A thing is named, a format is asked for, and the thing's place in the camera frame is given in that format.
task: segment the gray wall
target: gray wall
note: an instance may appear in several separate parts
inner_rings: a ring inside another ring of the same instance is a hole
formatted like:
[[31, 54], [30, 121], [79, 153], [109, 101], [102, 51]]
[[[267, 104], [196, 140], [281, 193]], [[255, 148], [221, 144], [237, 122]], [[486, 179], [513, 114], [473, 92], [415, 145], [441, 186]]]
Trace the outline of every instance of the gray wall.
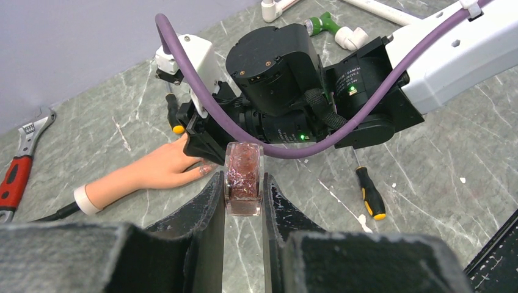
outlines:
[[155, 15], [196, 33], [259, 0], [0, 0], [0, 134], [154, 56]]

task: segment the white wristband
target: white wristband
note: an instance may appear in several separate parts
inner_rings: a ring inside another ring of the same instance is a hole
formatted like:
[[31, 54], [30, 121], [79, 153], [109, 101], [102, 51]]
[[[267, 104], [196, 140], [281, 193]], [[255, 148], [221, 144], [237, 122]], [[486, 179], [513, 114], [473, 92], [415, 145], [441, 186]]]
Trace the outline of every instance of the white wristband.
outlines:
[[74, 190], [74, 199], [83, 213], [87, 215], [95, 215], [101, 210], [96, 208], [86, 195], [86, 185]]

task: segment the marble tabletop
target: marble tabletop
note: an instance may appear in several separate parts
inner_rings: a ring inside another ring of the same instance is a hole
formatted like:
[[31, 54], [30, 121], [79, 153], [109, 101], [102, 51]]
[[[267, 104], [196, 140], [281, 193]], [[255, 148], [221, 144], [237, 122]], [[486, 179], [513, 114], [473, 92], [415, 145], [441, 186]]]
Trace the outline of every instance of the marble tabletop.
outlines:
[[[454, 1], [381, 2], [427, 16]], [[304, 0], [273, 25], [301, 23], [325, 11], [339, 25], [362, 27], [371, 39], [398, 28], [338, 0]], [[199, 36], [214, 43], [224, 68], [224, 56], [232, 45], [265, 25], [256, 5]], [[349, 54], [327, 33], [315, 36], [313, 44], [325, 65]], [[166, 120], [166, 88], [154, 72], [155, 64], [145, 61], [55, 108], [57, 120], [38, 143], [15, 222], [56, 211], [73, 201], [74, 188], [178, 138]], [[465, 266], [518, 206], [517, 78], [515, 68], [490, 78], [426, 115], [424, 123], [387, 143], [359, 150], [388, 212], [379, 222], [367, 217], [367, 227], [375, 233], [441, 237]], [[182, 101], [188, 98], [186, 89], [185, 85], [175, 88]], [[2, 178], [18, 144], [15, 129], [0, 137]], [[350, 149], [329, 149], [292, 161], [268, 157], [265, 162], [289, 200], [317, 224], [331, 231], [363, 231], [359, 218], [367, 213]], [[127, 221], [144, 227], [186, 203], [207, 179], [174, 190], [141, 190], [95, 216], [77, 213], [65, 221]], [[263, 292], [260, 218], [227, 217], [225, 229], [224, 292]]]

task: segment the wrench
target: wrench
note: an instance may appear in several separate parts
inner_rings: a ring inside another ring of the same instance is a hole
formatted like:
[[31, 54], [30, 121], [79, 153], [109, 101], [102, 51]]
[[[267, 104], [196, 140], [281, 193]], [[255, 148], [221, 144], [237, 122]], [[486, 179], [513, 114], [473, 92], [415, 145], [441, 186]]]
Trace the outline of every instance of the wrench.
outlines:
[[21, 137], [20, 148], [7, 169], [4, 181], [0, 184], [0, 223], [13, 220], [29, 180], [38, 138], [55, 119], [56, 113], [53, 110], [40, 107], [40, 115], [18, 129]]

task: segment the black robot housing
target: black robot housing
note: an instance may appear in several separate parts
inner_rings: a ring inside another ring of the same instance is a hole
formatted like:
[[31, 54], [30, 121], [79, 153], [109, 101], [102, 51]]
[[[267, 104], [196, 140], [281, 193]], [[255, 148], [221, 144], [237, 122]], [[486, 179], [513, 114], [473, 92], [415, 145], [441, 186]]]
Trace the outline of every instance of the black robot housing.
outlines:
[[[378, 37], [339, 63], [323, 67], [301, 24], [262, 27], [232, 47], [227, 71], [241, 91], [227, 82], [213, 95], [223, 110], [250, 135], [264, 143], [319, 142], [354, 116], [392, 71], [385, 45]], [[183, 75], [157, 70], [165, 81]], [[384, 143], [394, 133], [424, 121], [401, 87], [393, 85], [364, 121], [335, 145], [363, 148]], [[209, 115], [200, 117], [192, 101], [180, 106], [178, 122], [189, 133], [184, 152], [223, 164], [229, 142], [235, 141]]]

